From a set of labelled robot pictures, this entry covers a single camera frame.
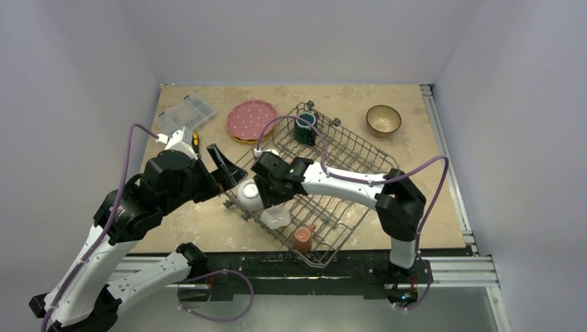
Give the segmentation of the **brown ceramic bowl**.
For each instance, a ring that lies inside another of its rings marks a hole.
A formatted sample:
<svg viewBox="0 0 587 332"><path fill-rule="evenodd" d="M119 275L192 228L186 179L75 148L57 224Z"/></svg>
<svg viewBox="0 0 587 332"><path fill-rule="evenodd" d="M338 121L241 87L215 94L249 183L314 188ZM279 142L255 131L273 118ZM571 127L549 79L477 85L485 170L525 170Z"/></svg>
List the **brown ceramic bowl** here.
<svg viewBox="0 0 587 332"><path fill-rule="evenodd" d="M393 135L402 124L399 112L393 107L378 104L370 107L365 114L368 131L375 137L386 138Z"/></svg>

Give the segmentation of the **yellow black screwdriver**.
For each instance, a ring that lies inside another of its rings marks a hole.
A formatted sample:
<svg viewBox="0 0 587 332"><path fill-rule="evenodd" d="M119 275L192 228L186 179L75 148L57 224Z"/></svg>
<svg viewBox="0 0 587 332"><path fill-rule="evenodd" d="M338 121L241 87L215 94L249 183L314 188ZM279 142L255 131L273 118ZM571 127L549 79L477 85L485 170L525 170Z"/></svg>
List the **yellow black screwdriver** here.
<svg viewBox="0 0 587 332"><path fill-rule="evenodd" d="M191 144L192 144L192 149L194 150L194 152L196 154L200 154L199 150L199 137L197 135L197 133L193 133L192 134L192 140L191 140Z"/></svg>

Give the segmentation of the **dark green mug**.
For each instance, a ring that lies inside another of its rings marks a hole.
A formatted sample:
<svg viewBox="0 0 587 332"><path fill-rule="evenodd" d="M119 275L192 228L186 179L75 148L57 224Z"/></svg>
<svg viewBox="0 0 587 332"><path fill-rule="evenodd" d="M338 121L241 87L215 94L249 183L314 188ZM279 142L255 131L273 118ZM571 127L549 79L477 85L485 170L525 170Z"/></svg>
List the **dark green mug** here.
<svg viewBox="0 0 587 332"><path fill-rule="evenodd" d="M301 144L313 147L316 142L316 132L312 126L316 125L316 116L310 112L297 115L294 125L294 138Z"/></svg>

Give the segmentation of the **white ceramic bowl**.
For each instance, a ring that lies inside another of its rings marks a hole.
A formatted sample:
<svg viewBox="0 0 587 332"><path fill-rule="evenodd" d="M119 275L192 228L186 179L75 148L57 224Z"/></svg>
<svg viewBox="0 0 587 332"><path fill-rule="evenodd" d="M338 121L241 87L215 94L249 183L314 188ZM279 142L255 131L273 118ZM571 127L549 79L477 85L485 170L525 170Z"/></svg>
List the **white ceramic bowl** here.
<svg viewBox="0 0 587 332"><path fill-rule="evenodd" d="M258 187L252 178L243 181L237 188L237 200L248 211L257 212L263 209L263 202Z"/></svg>

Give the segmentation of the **yellow plate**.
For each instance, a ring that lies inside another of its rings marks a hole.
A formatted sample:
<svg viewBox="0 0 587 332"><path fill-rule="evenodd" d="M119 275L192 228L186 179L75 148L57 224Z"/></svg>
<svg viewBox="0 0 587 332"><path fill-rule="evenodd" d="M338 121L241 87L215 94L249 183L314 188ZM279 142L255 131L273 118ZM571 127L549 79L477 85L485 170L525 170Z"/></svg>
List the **yellow plate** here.
<svg viewBox="0 0 587 332"><path fill-rule="evenodd" d="M227 132L232 139L234 139L235 141L237 141L239 143L250 144L250 145L256 145L258 143L258 139L241 139L241 138L238 138L237 136L233 135L232 132L228 129L227 129ZM270 132L270 133L264 135L262 137L261 141L265 141L271 134L272 133Z"/></svg>

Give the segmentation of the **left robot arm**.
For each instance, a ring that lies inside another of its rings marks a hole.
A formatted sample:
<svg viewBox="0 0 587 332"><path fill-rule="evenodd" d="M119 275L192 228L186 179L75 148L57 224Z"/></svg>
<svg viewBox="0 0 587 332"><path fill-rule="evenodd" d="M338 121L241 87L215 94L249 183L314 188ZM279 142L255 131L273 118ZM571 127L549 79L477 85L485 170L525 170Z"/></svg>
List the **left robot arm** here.
<svg viewBox="0 0 587 332"><path fill-rule="evenodd" d="M200 203L236 187L247 177L217 148L209 171L199 155L166 149L142 173L105 197L87 240L59 284L29 303L43 331L107 331L124 310L158 288L206 276L207 257L193 243L181 244L154 267L111 282L118 264L163 218L182 205Z"/></svg>

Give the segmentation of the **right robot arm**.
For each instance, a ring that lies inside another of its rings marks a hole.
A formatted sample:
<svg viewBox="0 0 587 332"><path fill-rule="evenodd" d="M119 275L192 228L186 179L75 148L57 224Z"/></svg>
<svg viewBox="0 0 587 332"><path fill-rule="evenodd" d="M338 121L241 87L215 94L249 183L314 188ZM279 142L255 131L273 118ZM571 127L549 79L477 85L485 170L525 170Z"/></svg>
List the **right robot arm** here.
<svg viewBox="0 0 587 332"><path fill-rule="evenodd" d="M325 167L302 157L287 162L266 151L255 159L251 171L265 208L300 195L318 195L374 210L391 241L390 276L404 282L415 274L417 229L424 216L426 197L400 169L392 168L386 174L361 174Z"/></svg>

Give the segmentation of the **pink dotted plate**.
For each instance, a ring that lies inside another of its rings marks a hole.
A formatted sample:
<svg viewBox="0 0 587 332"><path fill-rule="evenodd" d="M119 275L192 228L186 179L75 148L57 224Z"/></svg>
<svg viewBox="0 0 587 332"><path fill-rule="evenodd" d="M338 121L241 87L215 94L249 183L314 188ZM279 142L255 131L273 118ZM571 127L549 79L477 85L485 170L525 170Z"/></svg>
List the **pink dotted plate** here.
<svg viewBox="0 0 587 332"><path fill-rule="evenodd" d="M267 127L264 135L273 130L276 124L269 122L276 117L277 111L270 103L249 100L232 109L227 116L226 127L238 138L258 139L263 128Z"/></svg>

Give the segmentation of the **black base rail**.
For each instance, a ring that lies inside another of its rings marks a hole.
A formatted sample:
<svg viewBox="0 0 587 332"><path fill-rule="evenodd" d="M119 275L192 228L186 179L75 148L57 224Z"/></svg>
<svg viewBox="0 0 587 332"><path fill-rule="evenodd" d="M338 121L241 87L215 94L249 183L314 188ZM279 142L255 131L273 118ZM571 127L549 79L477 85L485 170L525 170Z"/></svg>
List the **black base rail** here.
<svg viewBox="0 0 587 332"><path fill-rule="evenodd" d="M342 250L325 268L292 252L209 252L208 261L176 286L183 302L231 301L236 295L332 295L386 299L409 306L433 282L430 263L395 268L387 250Z"/></svg>

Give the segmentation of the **clear plastic screw box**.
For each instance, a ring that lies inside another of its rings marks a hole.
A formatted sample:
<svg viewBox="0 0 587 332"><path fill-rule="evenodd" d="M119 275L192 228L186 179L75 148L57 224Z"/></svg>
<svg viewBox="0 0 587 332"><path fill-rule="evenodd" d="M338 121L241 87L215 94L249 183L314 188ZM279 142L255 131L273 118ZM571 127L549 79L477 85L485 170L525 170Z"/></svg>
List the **clear plastic screw box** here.
<svg viewBox="0 0 587 332"><path fill-rule="evenodd" d="M186 95L182 101L157 115L159 129L171 135L185 127L196 132L216 114L215 107L197 93Z"/></svg>

